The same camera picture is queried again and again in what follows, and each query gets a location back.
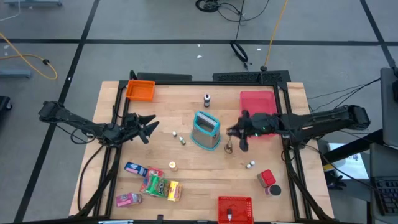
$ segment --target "wooden tabletop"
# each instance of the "wooden tabletop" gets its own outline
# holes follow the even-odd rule
[[[309,113],[307,97],[303,83],[288,83],[289,97],[293,113]],[[118,82],[103,82],[93,121],[108,123],[111,121],[112,106],[116,98]],[[179,202],[170,202],[166,198],[143,195],[142,203],[128,208],[118,208],[113,203],[111,218],[113,219],[156,219],[163,214],[165,220],[217,220],[217,198],[222,195],[252,197],[255,221],[294,221],[292,202],[285,163],[280,158],[282,143],[280,136],[265,136],[260,139],[249,139],[249,151],[239,149],[237,138],[233,138],[232,154],[224,152],[228,141],[224,130],[236,124],[239,112],[239,93],[243,90],[269,90],[268,86],[196,86],[196,85],[157,85],[152,102],[132,101],[130,113],[141,115],[156,114],[155,121],[160,124],[149,138],[149,144],[143,144],[139,138],[123,144],[119,165],[115,196],[129,192],[139,193],[143,178],[124,170],[127,162],[134,162],[144,167],[152,166],[162,169],[165,178],[179,181],[182,196]],[[203,106],[203,95],[210,94],[210,107]],[[119,110],[122,114],[123,103]],[[193,118],[197,110],[206,111],[219,119],[221,123],[221,143],[215,151],[207,151],[198,147],[189,135],[193,126]],[[172,136],[176,131],[186,140],[181,145]],[[316,142],[309,145],[316,147]],[[87,145],[82,167],[88,158],[99,148],[98,143]],[[309,148],[301,150],[302,164],[307,188],[319,206],[333,217],[328,189],[323,175],[320,156]],[[82,206],[90,199],[98,186],[103,163],[102,150],[89,164],[83,180]],[[245,166],[250,161],[256,165],[251,169]],[[169,162],[175,161],[179,170],[172,172]],[[257,180],[257,174],[270,169],[282,194],[270,197],[264,193]],[[76,199],[73,198],[70,214],[77,213]],[[107,190],[103,195],[101,213],[104,212]],[[305,217],[302,196],[297,189],[301,217]]]

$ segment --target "white paper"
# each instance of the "white paper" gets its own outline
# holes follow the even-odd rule
[[[345,144],[340,143],[328,143],[329,151],[332,151],[340,146],[344,146]],[[343,171],[344,173],[354,177],[355,179],[359,180],[368,180],[369,176],[366,172],[365,166],[362,161],[361,154],[354,154],[349,156],[345,159],[345,164],[341,167],[337,167],[339,170]],[[337,175],[342,175],[343,180],[350,180],[351,178],[345,176],[344,174],[338,172],[336,170]]]

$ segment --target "pink box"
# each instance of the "pink box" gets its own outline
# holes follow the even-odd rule
[[[127,207],[130,205],[141,203],[141,194],[128,193],[116,197],[117,207]]]

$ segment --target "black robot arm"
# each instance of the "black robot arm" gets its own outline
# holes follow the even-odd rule
[[[341,129],[364,130],[370,120],[364,108],[345,105],[339,108],[306,115],[256,113],[242,111],[238,123],[227,129],[228,136],[240,138],[239,146],[248,150],[249,136],[281,134],[289,136],[292,147],[302,148],[312,138]]]
[[[139,136],[144,144],[149,141],[147,137],[152,134],[158,121],[147,125],[156,115],[140,116],[135,113],[127,114],[124,123],[97,124],[68,111],[61,103],[45,101],[39,112],[40,120],[46,123],[65,123],[82,131],[89,138],[98,139],[99,143],[107,147],[116,147],[134,137]]]

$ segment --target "red tray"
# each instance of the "red tray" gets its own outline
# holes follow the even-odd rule
[[[232,220],[228,221],[227,209],[232,209]],[[251,197],[218,197],[218,224],[253,224]]]
[[[247,110],[250,116],[255,113],[267,113],[269,115],[277,113],[275,95],[273,91],[241,91],[240,108]],[[262,136],[252,136],[250,138],[269,138],[275,134],[263,134]]]

